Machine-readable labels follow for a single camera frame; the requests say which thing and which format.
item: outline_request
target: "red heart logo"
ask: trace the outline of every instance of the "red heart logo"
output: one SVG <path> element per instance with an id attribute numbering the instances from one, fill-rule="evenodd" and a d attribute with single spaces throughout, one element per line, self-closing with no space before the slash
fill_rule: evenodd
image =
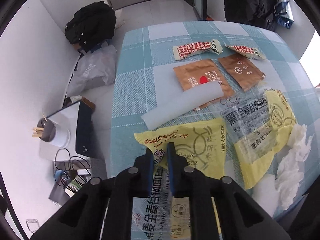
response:
<path id="1" fill-rule="evenodd" d="M 209 81 L 207 80 L 207 77 L 205 77 L 205 76 L 202 76 L 201 78 L 200 78 L 200 84 L 204 84 L 204 83 L 208 83 Z"/>

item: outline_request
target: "tablecloth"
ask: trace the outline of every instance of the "tablecloth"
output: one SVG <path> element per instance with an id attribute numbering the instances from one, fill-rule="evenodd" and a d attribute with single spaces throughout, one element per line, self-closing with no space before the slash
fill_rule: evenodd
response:
<path id="1" fill-rule="evenodd" d="M 126 33 L 118 62 L 111 122 L 111 155 L 109 174 L 116 176 L 133 165 L 137 156 L 143 155 L 145 147 L 133 134 L 147 130 L 141 115 L 174 97 L 174 91 L 181 90 L 173 67 L 192 61 L 210 58 L 218 66 L 235 92 L 240 91 L 238 83 L 218 62 L 219 57 L 234 54 L 223 46 L 220 55 L 203 53 L 175 61 L 172 46 L 197 41 L 217 39 L 223 45 L 245 45 L 258 48 L 266 60 L 253 60 L 266 75 L 264 81 L 273 89 L 284 93 L 299 124 L 306 124 L 307 137 L 315 134 L 309 157 L 300 167 L 304 179 L 298 196 L 314 182 L 320 174 L 320 103 L 306 72 L 287 44 L 276 33 L 253 26 L 216 21 L 175 22 L 153 25 Z M 196 122 L 215 118 L 208 107 L 190 111 L 171 120 L 163 126 Z M 227 136 L 226 175 L 231 176 L 243 187 L 243 178 L 234 146 Z M 281 159 L 275 157 L 268 173 L 276 174 Z"/>

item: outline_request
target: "white paper roll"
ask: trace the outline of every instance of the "white paper roll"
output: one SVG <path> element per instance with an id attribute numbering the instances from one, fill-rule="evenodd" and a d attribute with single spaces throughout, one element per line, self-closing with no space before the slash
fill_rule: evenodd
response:
<path id="1" fill-rule="evenodd" d="M 166 104 L 157 106 L 142 115 L 141 118 L 149 130 L 154 130 L 160 125 L 222 96 L 223 92 L 218 81 L 211 81 L 188 89 L 177 98 L 168 99 Z"/>

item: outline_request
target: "table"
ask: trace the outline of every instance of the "table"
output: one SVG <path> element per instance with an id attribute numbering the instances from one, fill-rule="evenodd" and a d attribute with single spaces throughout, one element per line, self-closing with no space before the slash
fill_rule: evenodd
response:
<path id="1" fill-rule="evenodd" d="M 210 58 L 220 69 L 235 92 L 238 83 L 218 62 L 234 52 L 223 47 L 220 55 L 203 53 L 175 61 L 172 46 L 197 41 L 218 39 L 223 45 L 245 45 L 258 48 L 267 60 L 254 60 L 254 64 L 266 75 L 264 81 L 273 89 L 284 93 L 299 124 L 306 124 L 307 137 L 315 134 L 311 152 L 300 167 L 304 179 L 298 190 L 301 196 L 320 174 L 320 103 L 310 79 L 299 60 L 287 44 L 276 33 L 253 26 L 215 21 L 176 22 L 153 25 L 126 33 L 119 58 L 111 122 L 111 155 L 109 170 L 112 176 L 133 165 L 135 158 L 144 154 L 145 147 L 138 144 L 133 134 L 147 130 L 140 116 L 161 105 L 182 88 L 173 68 L 193 61 Z M 189 113 L 164 124 L 196 122 L 215 118 L 205 108 Z M 243 179 L 239 162 L 231 140 L 227 137 L 226 175 L 231 176 L 240 186 Z M 268 173 L 276 174 L 280 154 L 276 155 Z"/>

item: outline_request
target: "brown sachet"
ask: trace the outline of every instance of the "brown sachet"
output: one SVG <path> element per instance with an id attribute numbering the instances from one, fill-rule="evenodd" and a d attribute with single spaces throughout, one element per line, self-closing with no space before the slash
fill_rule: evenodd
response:
<path id="1" fill-rule="evenodd" d="M 250 60 L 240 54 L 221 57 L 218 60 L 225 70 L 238 82 L 243 91 L 249 90 L 266 77 Z"/>
<path id="2" fill-rule="evenodd" d="M 208 105 L 219 101 L 222 98 L 228 98 L 234 95 L 233 89 L 230 87 L 227 80 L 221 74 L 216 64 L 211 59 L 203 59 L 190 64 L 173 68 L 176 76 L 184 91 L 210 81 L 218 81 L 223 91 L 223 97 L 217 98 L 204 105 L 196 108 L 200 110 Z"/>

